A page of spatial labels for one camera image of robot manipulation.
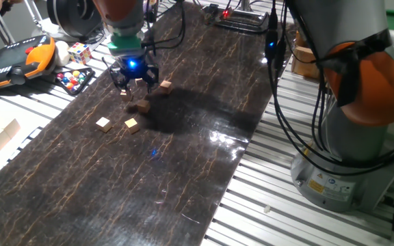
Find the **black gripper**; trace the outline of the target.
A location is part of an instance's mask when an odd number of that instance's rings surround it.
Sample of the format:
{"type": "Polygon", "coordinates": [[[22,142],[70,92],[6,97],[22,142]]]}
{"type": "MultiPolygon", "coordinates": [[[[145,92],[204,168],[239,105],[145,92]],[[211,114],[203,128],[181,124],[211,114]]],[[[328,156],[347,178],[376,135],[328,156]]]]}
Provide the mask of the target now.
{"type": "Polygon", "coordinates": [[[121,99],[132,99],[127,79],[143,79],[147,92],[151,93],[159,83],[159,66],[152,55],[117,56],[118,67],[112,69],[112,80],[120,92],[121,99]]]}

